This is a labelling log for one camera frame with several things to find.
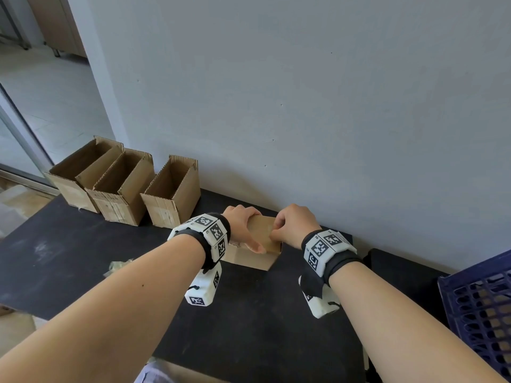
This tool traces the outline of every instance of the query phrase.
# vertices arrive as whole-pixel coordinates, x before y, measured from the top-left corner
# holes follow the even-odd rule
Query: glass door
[[[53,162],[0,84],[0,170],[49,184]]]

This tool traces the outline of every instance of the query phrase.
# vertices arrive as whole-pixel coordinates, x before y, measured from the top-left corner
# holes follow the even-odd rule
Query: plastic container
[[[511,250],[438,287],[451,330],[511,382]]]

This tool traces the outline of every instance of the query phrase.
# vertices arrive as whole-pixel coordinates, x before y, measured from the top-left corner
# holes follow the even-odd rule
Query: hand
[[[307,234],[320,229],[321,226],[309,208],[291,204],[278,213],[270,239],[301,249]]]
[[[248,219],[253,215],[261,215],[254,207],[245,208],[242,205],[228,206],[222,213],[229,221],[230,238],[236,242],[245,243],[255,253],[264,254],[266,249],[256,241],[248,231]]]

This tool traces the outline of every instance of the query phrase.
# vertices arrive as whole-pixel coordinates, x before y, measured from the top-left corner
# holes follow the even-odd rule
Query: person
[[[222,215],[232,240],[263,252],[247,229],[248,219],[257,214],[240,205]],[[270,237],[299,249],[304,237],[318,229],[307,207],[292,204],[278,213]],[[203,246],[187,234],[142,255],[4,355],[0,381],[133,382],[204,261]],[[342,266],[329,284],[386,383],[505,381],[448,328],[363,264]]]

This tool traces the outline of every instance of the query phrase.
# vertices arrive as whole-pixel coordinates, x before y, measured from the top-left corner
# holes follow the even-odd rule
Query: closed cardboard box
[[[142,194],[153,225],[166,228],[187,221],[199,198],[199,163],[173,155]]]
[[[123,150],[120,142],[94,136],[88,144],[51,168],[46,176],[60,190],[67,204],[99,212],[86,190],[93,188]]]
[[[259,270],[270,270],[282,252],[282,244],[270,239],[275,218],[254,215],[248,220],[248,231],[266,249],[266,254],[259,254],[247,248],[246,244],[231,242],[222,260]]]
[[[154,176],[149,153],[125,149],[87,192],[106,220],[137,226],[146,212],[140,193]]]

